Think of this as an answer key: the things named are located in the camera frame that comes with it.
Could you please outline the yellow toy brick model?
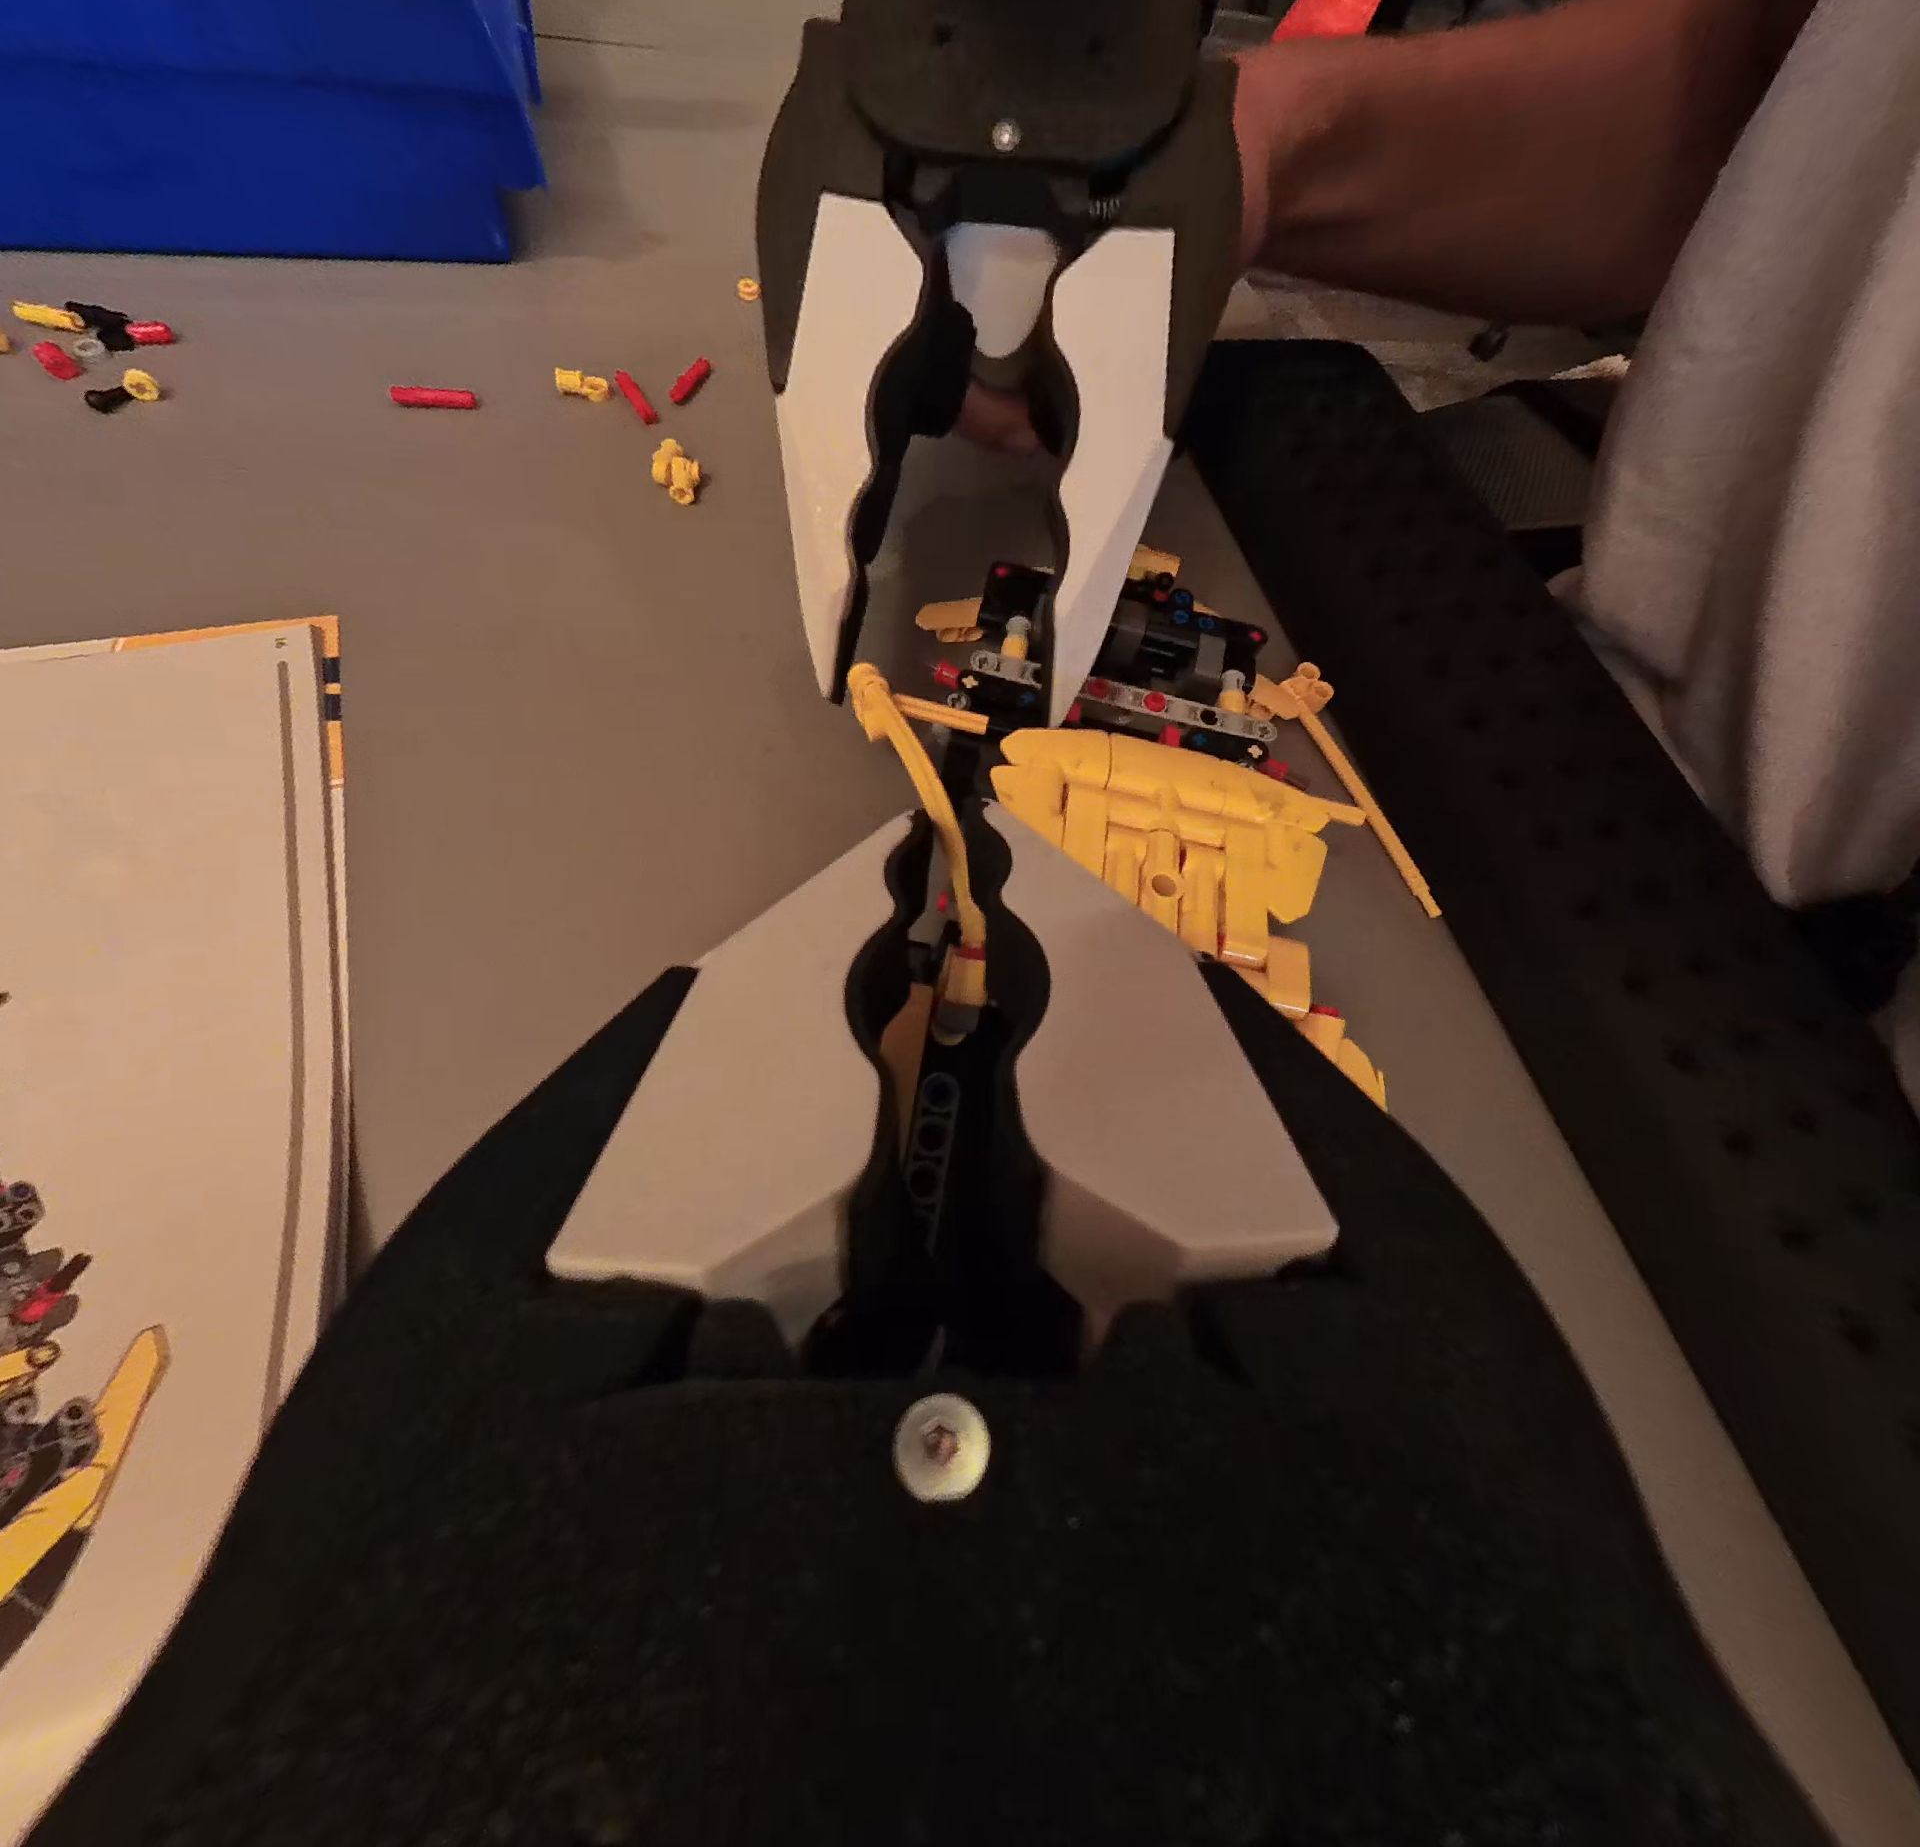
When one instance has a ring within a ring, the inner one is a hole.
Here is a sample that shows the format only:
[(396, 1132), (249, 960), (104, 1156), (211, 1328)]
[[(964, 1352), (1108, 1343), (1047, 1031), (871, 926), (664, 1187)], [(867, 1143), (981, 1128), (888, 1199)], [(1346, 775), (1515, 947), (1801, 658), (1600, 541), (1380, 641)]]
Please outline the yellow toy brick model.
[(985, 725), (917, 727), (950, 804), (1008, 808), (1385, 1108), (1381, 1070), (1315, 996), (1295, 933), (1329, 828), (1364, 822), (1307, 733), (1248, 706), (1265, 631), (1198, 600), (1179, 559), (1142, 545), (1078, 700), (1050, 727), (1036, 645), (1050, 594), (1047, 572), (993, 564), (979, 595), (917, 612), (924, 633), (969, 654), (935, 666), (931, 702)]

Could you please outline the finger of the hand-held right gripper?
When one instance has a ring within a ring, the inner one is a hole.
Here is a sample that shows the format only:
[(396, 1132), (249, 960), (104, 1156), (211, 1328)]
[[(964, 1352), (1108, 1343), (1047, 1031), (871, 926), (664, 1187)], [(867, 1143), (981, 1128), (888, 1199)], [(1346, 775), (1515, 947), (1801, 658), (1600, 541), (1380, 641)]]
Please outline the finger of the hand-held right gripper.
[(1168, 229), (1113, 227), (1052, 287), (1052, 344), (1070, 383), (1073, 430), (1058, 485), (1065, 566), (1050, 610), (1050, 727), (1065, 721), (1092, 671), (1169, 464), (1172, 260)]
[(920, 251), (885, 204), (821, 195), (777, 434), (803, 639), (821, 693), (840, 704), (860, 629), (875, 536), (887, 522), (931, 297)]

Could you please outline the cluster of small brick pieces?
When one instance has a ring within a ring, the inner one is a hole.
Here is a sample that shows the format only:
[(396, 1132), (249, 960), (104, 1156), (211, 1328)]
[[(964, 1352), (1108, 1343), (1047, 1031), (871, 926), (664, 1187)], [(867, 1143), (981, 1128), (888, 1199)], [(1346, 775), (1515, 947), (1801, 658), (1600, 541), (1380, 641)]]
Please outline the cluster of small brick pieces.
[(61, 385), (79, 390), (93, 415), (116, 415), (133, 404), (156, 404), (167, 387), (137, 357), (179, 340), (173, 323), (137, 320), (93, 301), (8, 300), (3, 312), (28, 327), (31, 362)]

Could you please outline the blue plastic bin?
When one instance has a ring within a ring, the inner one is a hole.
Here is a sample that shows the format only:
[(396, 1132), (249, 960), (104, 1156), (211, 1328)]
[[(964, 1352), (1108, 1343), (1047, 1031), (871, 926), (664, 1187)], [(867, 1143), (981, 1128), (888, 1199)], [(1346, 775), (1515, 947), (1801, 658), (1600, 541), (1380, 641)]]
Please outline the blue plastic bin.
[(2, 0), (5, 251), (501, 263), (531, 0)]

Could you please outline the black perforated panel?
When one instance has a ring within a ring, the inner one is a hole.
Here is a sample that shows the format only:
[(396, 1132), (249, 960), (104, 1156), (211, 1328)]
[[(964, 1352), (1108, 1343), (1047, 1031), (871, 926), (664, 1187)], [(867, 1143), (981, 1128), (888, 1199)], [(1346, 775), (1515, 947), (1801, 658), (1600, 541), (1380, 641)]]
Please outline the black perforated panel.
[(1917, 1740), (1917, 1138), (1889, 1058), (1362, 349), (1181, 440), (1783, 1527)]

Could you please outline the open instruction booklet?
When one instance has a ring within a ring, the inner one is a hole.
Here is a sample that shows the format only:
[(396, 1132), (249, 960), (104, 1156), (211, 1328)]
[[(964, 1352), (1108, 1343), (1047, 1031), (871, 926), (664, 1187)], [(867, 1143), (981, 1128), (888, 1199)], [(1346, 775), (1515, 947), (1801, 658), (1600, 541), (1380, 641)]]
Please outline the open instruction booklet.
[(173, 1631), (344, 1285), (341, 625), (3, 652), (2, 1837)]

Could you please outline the yellow flexible brick rod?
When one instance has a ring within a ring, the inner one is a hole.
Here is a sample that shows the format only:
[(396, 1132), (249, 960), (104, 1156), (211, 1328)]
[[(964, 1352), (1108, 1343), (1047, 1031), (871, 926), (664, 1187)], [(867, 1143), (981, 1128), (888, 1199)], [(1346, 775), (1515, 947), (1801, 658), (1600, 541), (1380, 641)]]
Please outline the yellow flexible brick rod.
[(1428, 920), (1440, 920), (1442, 906), (1431, 895), (1424, 873), (1389, 822), (1369, 785), (1361, 778), (1355, 765), (1322, 720), (1333, 700), (1333, 686), (1322, 677), (1319, 668), (1311, 662), (1301, 662), (1287, 680), (1258, 675), (1248, 693), (1248, 706), (1262, 716), (1299, 725), (1307, 733), (1415, 905)]

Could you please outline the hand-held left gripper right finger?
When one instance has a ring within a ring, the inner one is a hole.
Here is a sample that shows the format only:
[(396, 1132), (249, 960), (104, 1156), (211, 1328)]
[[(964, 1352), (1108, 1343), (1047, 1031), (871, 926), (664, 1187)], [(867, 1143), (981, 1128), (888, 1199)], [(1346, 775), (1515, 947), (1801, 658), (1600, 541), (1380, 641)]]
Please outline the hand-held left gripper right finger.
[(1005, 806), (976, 816), (989, 1003), (1043, 1284), (1103, 1340), (1129, 1306), (1330, 1251), (1334, 1214), (1204, 960)]

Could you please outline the shiny grey cloth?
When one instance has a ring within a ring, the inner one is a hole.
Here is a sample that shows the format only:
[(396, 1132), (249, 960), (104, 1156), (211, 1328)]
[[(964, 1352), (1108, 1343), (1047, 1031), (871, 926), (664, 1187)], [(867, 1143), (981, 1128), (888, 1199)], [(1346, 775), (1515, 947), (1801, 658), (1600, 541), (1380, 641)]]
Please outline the shiny grey cloth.
[(1817, 0), (1650, 314), (1571, 610), (1773, 900), (1917, 852), (1917, 0)]

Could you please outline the person's right hand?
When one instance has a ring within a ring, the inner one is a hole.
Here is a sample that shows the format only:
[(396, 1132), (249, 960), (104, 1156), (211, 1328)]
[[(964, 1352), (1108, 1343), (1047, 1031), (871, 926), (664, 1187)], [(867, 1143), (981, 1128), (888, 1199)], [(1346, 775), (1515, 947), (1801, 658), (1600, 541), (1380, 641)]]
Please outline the person's right hand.
[(955, 432), (979, 449), (1001, 456), (1033, 456), (1047, 451), (1047, 444), (1034, 426), (1025, 394), (989, 385), (972, 376), (961, 399)]

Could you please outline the yellow brick link rod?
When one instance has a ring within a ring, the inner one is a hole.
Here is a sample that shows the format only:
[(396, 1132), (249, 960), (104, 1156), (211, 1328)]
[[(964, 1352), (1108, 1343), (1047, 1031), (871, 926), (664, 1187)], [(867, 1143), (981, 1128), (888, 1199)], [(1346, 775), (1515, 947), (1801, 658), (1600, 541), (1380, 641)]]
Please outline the yellow brick link rod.
[(938, 835), (946, 862), (950, 911), (957, 921), (957, 941), (946, 947), (938, 977), (931, 1014), (931, 1035), (940, 1043), (957, 1043), (976, 1027), (988, 1005), (988, 921), (972, 895), (969, 846), (946, 782), (917, 736), (917, 727), (957, 729), (984, 733), (985, 725), (950, 706), (938, 706), (919, 696), (897, 693), (888, 680), (869, 662), (855, 662), (845, 675), (845, 700), (858, 729), (869, 742), (888, 746), (920, 804), (929, 826)]

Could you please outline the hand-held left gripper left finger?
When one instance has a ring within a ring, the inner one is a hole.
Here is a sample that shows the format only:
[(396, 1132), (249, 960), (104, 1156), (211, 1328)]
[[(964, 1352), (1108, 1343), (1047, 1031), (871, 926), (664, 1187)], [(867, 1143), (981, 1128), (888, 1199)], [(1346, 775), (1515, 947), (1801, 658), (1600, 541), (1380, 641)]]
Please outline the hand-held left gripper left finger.
[(803, 1343), (900, 1154), (881, 1042), (915, 980), (929, 828), (897, 815), (696, 961), (546, 1270), (753, 1302)]

